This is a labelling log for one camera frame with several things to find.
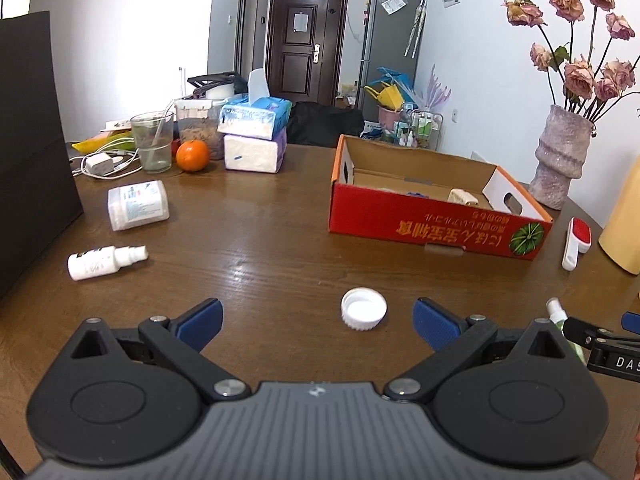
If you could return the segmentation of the white spray bottle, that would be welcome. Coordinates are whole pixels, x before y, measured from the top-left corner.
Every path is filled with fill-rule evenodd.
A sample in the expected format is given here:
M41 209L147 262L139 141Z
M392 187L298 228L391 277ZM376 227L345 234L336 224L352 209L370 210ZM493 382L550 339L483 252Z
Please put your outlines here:
M145 246L107 246L70 255L67 259L67 271L74 281L83 281L114 274L147 258L149 252Z

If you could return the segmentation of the pink textured vase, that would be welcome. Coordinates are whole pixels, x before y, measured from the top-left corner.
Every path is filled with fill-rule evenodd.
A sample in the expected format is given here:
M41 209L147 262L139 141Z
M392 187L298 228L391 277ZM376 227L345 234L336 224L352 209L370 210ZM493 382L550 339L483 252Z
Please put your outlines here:
M539 137L538 166L528 190L538 202L553 210L564 206L570 184L582 177L596 126L582 116L552 104Z

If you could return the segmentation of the clear food container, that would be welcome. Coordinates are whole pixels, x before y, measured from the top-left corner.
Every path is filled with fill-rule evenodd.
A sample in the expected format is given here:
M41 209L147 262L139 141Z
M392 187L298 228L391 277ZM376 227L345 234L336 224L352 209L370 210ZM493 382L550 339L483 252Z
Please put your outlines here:
M178 135L181 143L190 140L203 141L209 149L211 160L224 158L224 135L218 131L222 107L242 101L246 93L224 99L183 99L175 102Z

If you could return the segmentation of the white tape roll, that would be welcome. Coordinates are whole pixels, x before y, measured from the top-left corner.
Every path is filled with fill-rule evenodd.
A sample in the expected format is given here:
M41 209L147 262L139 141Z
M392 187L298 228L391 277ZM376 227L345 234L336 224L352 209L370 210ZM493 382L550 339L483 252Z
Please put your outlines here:
M447 202L471 207L477 207L480 203L471 192L465 191L463 188L453 188L449 192Z

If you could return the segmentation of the red white lint brush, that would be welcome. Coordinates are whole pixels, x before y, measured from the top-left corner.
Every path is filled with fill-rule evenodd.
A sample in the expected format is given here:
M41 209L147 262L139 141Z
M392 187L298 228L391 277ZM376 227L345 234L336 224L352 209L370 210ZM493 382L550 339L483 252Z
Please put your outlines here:
M591 229L588 224L577 217L570 218L566 231L566 240L562 258L562 268L573 271L578 263L578 256L585 254L591 247Z

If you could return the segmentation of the white bottle cap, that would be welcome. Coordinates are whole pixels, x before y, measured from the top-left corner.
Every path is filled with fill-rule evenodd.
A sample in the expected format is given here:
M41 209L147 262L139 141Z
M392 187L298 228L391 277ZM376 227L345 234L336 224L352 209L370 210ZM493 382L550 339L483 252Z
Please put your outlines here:
M353 288L341 300L342 320L352 330L373 330L381 323L386 312L385 298L367 287Z

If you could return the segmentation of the purple tissue pack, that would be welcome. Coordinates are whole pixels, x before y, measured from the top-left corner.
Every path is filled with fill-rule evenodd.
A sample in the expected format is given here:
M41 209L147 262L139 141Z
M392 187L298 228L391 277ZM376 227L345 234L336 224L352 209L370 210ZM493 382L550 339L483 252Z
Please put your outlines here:
M224 166L227 170L276 174L286 152L286 128L271 140L248 136L224 136Z

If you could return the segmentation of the dark brown door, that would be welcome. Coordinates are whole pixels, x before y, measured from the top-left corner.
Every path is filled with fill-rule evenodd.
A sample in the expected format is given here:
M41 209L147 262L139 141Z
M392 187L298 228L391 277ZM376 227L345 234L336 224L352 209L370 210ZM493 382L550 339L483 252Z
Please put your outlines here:
M348 0L270 0L266 74L291 102L334 104Z

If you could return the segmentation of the dried pink roses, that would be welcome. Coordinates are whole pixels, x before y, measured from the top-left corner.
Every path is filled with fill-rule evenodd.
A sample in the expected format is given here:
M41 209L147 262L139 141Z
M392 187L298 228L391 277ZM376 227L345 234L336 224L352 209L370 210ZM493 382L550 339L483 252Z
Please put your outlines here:
M568 27L568 37L555 44L548 23L533 0L506 0L506 21L513 27L537 29L542 41L529 58L547 78L553 104L592 124L627 96L639 93L639 61L610 53L612 44L628 42L637 31L616 12L616 0L548 0L553 14Z

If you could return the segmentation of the black monitor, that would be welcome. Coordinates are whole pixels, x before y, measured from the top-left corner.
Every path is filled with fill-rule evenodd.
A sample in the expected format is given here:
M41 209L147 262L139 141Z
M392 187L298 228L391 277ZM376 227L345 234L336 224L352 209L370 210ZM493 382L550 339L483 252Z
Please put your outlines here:
M84 210L58 109L50 13L1 22L1 293Z

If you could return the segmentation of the grey refrigerator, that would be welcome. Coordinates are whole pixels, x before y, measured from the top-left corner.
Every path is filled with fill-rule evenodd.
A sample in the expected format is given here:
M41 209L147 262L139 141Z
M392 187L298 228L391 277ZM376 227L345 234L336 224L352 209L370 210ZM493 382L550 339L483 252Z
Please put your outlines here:
M421 17L422 0L368 0L364 19L364 37L360 54L360 69L356 105L365 120L378 119L378 102L366 87L378 88L376 83L384 77L380 68L406 74L410 82L416 76L418 56L412 55L409 39L415 18Z

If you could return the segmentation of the orange fruit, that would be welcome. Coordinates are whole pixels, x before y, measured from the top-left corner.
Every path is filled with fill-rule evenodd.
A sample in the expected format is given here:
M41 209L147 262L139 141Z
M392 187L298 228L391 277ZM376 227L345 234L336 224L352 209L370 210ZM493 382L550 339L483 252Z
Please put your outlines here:
M209 163L209 148L202 140L182 142L176 151L176 163L185 172L198 172Z

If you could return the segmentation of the clear drinking glass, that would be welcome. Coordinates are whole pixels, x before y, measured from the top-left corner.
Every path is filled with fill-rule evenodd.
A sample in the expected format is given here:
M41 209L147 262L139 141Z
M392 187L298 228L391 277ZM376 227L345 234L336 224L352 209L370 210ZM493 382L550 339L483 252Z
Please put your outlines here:
M171 167L171 143L174 140L174 120L169 113L144 113L130 119L134 145L142 169L159 174Z

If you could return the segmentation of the blue tissue pack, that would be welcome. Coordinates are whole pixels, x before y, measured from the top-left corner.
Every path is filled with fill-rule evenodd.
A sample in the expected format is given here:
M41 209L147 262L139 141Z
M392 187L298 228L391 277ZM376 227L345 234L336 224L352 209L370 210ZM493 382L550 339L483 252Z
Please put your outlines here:
M252 70L247 84L246 96L221 107L218 130L223 134L273 140L288 124L292 102L270 94L263 68Z

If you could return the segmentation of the green spray bottle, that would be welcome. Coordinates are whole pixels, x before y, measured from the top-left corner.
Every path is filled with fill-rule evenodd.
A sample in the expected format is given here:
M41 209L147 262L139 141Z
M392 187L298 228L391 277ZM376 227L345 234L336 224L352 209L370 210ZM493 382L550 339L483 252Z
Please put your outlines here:
M566 311L563 309L562 304L558 298L552 297L546 302L546 308L549 315L549 320L553 325L555 325L561 333L564 333L564 324L568 319ZM569 341L568 344L570 348L576 353L578 359L582 361L582 364L585 364L585 356L582 351L582 347L578 346L574 342Z

